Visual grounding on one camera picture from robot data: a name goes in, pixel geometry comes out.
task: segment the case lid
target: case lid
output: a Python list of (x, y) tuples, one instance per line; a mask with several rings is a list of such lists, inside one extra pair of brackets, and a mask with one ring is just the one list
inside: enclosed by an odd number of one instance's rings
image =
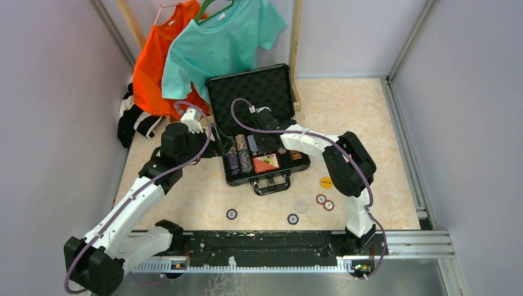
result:
[[(256, 108), (269, 107), (280, 121), (294, 116), (290, 71), (286, 64), (209, 78), (206, 85), (215, 123), (228, 136), (243, 131), (231, 115), (231, 104), (237, 97), (247, 99)], [(238, 102), (234, 111), (243, 124), (254, 126), (247, 104)]]

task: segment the white wall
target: white wall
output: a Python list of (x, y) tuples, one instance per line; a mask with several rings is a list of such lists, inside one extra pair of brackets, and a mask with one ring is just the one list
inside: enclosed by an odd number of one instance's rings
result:
[(105, 216), (131, 67), (89, 1), (0, 2), (0, 295), (63, 295), (64, 243)]
[[(289, 26), (270, 52), (259, 50), (260, 66), (289, 63), (294, 0), (270, 1)], [(102, 2), (131, 52), (138, 57), (140, 48), (115, 1)], [(215, 12), (225, 7), (226, 2), (216, 1), (208, 11)], [(158, 12), (158, 1), (129, 0), (129, 3), (147, 36)], [(162, 0), (162, 3), (177, 1)], [(388, 75), (425, 3), (426, 0), (304, 0), (296, 75), (302, 78)], [(161, 20), (166, 20), (174, 8), (164, 11)]]
[(394, 86), (472, 295), (521, 295), (523, 2), (440, 1)]

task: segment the orange shirt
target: orange shirt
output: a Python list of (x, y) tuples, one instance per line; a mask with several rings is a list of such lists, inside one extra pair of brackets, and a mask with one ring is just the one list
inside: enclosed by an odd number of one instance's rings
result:
[[(177, 100), (162, 98), (163, 67), (171, 43), (189, 21), (198, 15), (199, 11), (200, 4), (196, 0), (190, 0), (178, 4), (175, 13), (163, 25), (152, 26), (146, 44), (134, 66), (134, 103), (143, 111), (151, 115), (171, 115), (180, 119), (174, 108)], [(209, 106), (194, 88), (184, 101), (200, 107), (208, 115)], [(187, 106), (181, 105), (180, 108), (186, 110)]]

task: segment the pink hanger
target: pink hanger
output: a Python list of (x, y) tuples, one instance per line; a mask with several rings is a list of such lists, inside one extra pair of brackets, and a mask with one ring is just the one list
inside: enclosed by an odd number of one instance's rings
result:
[(162, 5), (162, 0), (158, 0), (158, 6), (160, 6), (160, 9), (158, 10), (158, 14), (156, 15), (156, 19), (154, 20), (153, 25), (156, 25), (156, 22), (158, 22), (158, 18), (160, 17), (160, 13), (162, 12), (163, 8), (169, 8), (169, 7), (177, 6), (178, 4), (179, 3), (173, 4), (173, 5), (163, 6)]

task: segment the yellow disc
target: yellow disc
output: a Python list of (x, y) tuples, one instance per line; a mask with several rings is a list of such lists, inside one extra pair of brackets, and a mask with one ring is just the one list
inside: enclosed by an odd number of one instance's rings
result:
[(319, 181), (319, 184), (325, 189), (330, 189), (332, 187), (332, 180), (329, 177), (323, 177)]

